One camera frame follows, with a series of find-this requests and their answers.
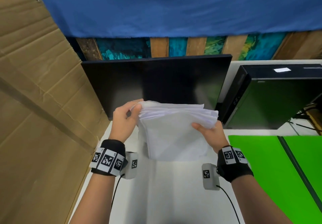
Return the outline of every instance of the brown cardboard sheet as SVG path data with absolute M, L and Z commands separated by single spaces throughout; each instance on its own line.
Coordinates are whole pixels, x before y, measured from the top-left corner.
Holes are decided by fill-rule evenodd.
M 42 0 L 0 17 L 0 223 L 65 223 L 109 121 Z

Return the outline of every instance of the teal painted wood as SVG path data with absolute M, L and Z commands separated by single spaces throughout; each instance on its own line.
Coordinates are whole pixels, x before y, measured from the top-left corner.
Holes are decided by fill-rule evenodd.
M 150 38 L 96 38 L 103 60 L 151 58 Z
M 286 32 L 249 34 L 239 60 L 270 60 L 282 43 Z
M 188 38 L 169 38 L 169 57 L 185 56 Z
M 207 37 L 204 55 L 220 55 L 225 41 L 226 36 Z

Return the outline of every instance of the left hand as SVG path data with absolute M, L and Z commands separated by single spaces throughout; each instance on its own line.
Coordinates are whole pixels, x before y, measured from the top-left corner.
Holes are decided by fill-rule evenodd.
M 125 105 L 115 109 L 113 112 L 113 124 L 109 139 L 116 139 L 122 143 L 128 139 L 137 124 L 139 113 L 142 109 L 142 105 L 137 104 L 140 101 L 143 101 L 143 99 L 127 102 Z M 132 109 L 131 116 L 126 118 L 126 113 L 135 104 L 137 105 Z

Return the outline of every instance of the stack of paper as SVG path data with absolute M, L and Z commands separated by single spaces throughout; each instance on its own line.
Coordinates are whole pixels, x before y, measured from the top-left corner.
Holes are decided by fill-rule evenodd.
M 149 158 L 157 161 L 195 161 L 207 154 L 210 146 L 191 123 L 212 128 L 218 111 L 204 109 L 203 104 L 160 104 L 151 101 L 140 104 L 139 140 L 147 143 Z

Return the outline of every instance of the white table surface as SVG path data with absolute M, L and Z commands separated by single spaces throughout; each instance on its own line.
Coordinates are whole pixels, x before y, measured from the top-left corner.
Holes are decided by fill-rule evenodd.
M 294 123 L 312 127 L 301 119 Z M 107 139 L 112 122 L 101 141 Z M 225 130 L 229 135 L 317 135 L 316 131 L 285 123 L 278 130 Z M 134 179 L 121 179 L 116 191 L 110 223 L 114 224 L 236 224 L 234 210 L 222 190 L 205 190 L 201 165 L 217 163 L 210 150 L 206 157 L 192 162 L 161 162 L 147 157 L 146 144 L 138 141 L 138 128 L 125 142 L 126 150 L 139 153 L 138 173 Z M 86 177 L 75 209 L 83 196 L 92 173 Z M 231 184 L 220 177 L 220 185 L 233 202 L 240 222 L 244 223 Z

